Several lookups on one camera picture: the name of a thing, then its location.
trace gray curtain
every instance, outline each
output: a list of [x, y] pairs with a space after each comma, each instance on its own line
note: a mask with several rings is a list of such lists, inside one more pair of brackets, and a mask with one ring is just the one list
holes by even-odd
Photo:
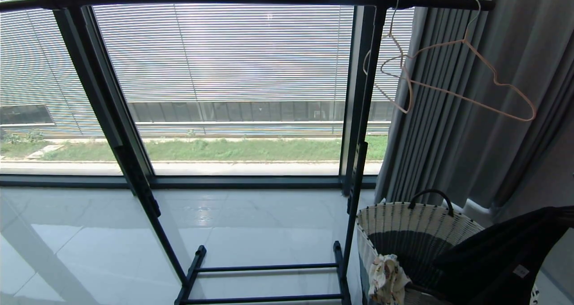
[[[538, 107], [520, 122], [428, 88], [414, 88], [414, 109], [395, 111], [375, 202], [408, 200], [426, 188], [445, 191], [453, 203], [485, 208], [504, 204], [535, 166], [574, 103], [574, 2], [494, 0], [479, 15], [471, 43], [497, 69], [503, 83], [522, 90]], [[411, 52], [461, 39], [476, 11], [417, 9]], [[448, 88], [477, 101], [529, 117], [529, 107], [465, 46], [429, 50], [408, 66], [414, 80]], [[406, 102], [406, 84], [398, 100]], [[429, 196], [427, 203], [440, 203]]]

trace black garment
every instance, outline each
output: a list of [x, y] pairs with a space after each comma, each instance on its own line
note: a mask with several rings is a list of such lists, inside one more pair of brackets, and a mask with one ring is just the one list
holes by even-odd
[[536, 275], [568, 229], [572, 207], [545, 207], [493, 225], [438, 256], [437, 284], [455, 305], [528, 305]]

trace tile floor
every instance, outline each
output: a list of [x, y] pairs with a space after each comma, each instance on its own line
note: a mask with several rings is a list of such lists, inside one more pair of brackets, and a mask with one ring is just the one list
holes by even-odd
[[[333, 262], [333, 242], [344, 244], [347, 200], [337, 190], [155, 195], [160, 221], [185, 271], [200, 244], [207, 248], [204, 266]], [[363, 191], [362, 197], [360, 207], [373, 201], [373, 191]], [[174, 303], [178, 279], [129, 191], [2, 188], [0, 211], [2, 305]], [[357, 251], [351, 256], [352, 302], [360, 305]], [[539, 285], [541, 305], [567, 304], [565, 297], [554, 296], [559, 292], [548, 280]], [[337, 292], [333, 271], [295, 270], [202, 274], [191, 297]]]

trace grass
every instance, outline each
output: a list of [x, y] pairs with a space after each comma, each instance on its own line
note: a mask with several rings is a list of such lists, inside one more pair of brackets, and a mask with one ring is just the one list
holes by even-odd
[[47, 141], [39, 142], [19, 142], [18, 144], [9, 144], [2, 142], [0, 144], [0, 155], [5, 158], [25, 158], [29, 154], [41, 150], [49, 143]]
[[[371, 135], [367, 160], [383, 159], [387, 146], [387, 136]], [[206, 160], [206, 161], [338, 161], [341, 152], [340, 139], [244, 139], [227, 141], [218, 139], [208, 141], [145, 142], [146, 150], [152, 161], [168, 160]], [[42, 160], [62, 161], [113, 161], [111, 149], [107, 143], [67, 143], [64, 147], [46, 153]]]

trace white and gray basket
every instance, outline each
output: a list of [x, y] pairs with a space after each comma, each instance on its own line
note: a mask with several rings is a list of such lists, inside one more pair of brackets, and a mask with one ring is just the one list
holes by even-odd
[[[439, 193], [447, 201], [448, 209], [436, 205], [415, 203], [429, 192]], [[357, 244], [361, 259], [363, 295], [369, 299], [369, 268], [379, 254], [395, 254], [400, 266], [418, 290], [407, 288], [406, 305], [449, 304], [421, 290], [433, 291], [441, 271], [432, 262], [443, 252], [484, 229], [466, 215], [454, 213], [451, 201], [436, 189], [415, 195], [411, 203], [381, 203], [362, 209], [357, 215]], [[531, 304], [537, 303], [538, 292], [533, 289]]]

